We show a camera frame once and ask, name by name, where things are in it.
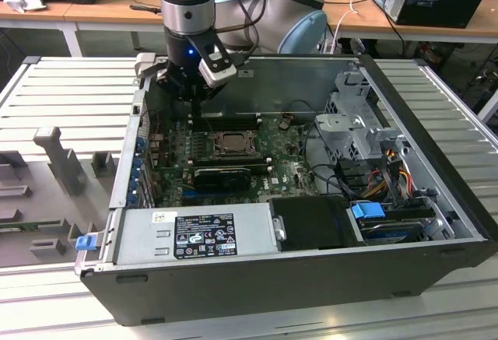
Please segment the power supply label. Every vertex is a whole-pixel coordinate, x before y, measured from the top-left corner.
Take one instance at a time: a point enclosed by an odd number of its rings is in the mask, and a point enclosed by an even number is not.
[[[207,258],[237,254],[233,213],[177,217],[174,257]]]

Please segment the yellow wire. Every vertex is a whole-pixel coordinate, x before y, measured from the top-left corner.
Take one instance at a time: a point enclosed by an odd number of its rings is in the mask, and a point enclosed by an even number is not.
[[[382,182],[381,184],[378,184],[375,188],[372,188],[370,191],[368,191],[366,194],[363,194],[364,198],[368,198],[371,195],[374,195],[376,192],[381,190],[384,186],[386,185],[386,182]]]
[[[409,178],[408,178],[408,174],[404,171],[399,171],[399,173],[405,178],[405,181],[406,181],[406,193],[408,194],[408,196],[410,195],[410,192],[409,192]]]

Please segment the desk leg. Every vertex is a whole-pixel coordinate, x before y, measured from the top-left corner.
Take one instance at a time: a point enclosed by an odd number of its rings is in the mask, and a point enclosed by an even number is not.
[[[491,99],[486,103],[484,107],[479,111],[477,117],[486,123],[498,110],[498,90],[491,96]]]
[[[402,54],[403,57],[413,58],[417,45],[419,45],[419,42],[416,40],[405,40],[405,53]]]
[[[68,45],[69,53],[74,58],[81,58],[83,52],[78,41],[78,27],[75,23],[61,23],[59,30],[64,34],[65,43]]]
[[[132,31],[132,43],[133,49],[139,51],[142,47],[140,47],[140,38],[139,33],[136,31]]]
[[[486,64],[488,63],[488,61],[489,61],[489,60],[493,57],[493,55],[494,55],[494,53],[495,53],[496,49],[498,49],[498,43],[495,45],[495,47],[493,47],[493,49],[491,50],[491,52],[488,54],[488,57],[484,60],[484,62],[483,62],[483,63],[481,64],[481,66],[479,67],[479,69],[477,69],[477,70],[475,71],[475,73],[474,73],[474,75],[472,76],[472,78],[470,79],[470,81],[468,81],[468,83],[467,83],[467,87],[465,87],[465,89],[464,89],[463,93],[461,94],[462,96],[464,96],[464,95],[467,93],[468,89],[470,89],[470,87],[474,84],[475,79],[481,75],[482,70],[484,69],[484,67],[486,66]]]

